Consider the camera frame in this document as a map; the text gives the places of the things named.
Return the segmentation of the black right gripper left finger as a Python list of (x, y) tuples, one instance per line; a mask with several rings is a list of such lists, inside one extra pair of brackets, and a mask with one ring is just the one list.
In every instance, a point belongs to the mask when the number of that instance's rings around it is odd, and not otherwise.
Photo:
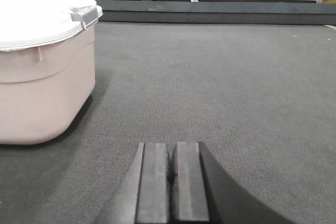
[(133, 162), (94, 223), (169, 223), (164, 143), (139, 143)]

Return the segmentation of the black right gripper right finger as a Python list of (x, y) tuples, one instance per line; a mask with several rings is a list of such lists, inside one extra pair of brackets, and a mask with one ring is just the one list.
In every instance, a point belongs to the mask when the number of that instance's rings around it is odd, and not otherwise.
[(202, 142), (178, 142), (173, 171), (173, 223), (291, 223), (236, 182)]

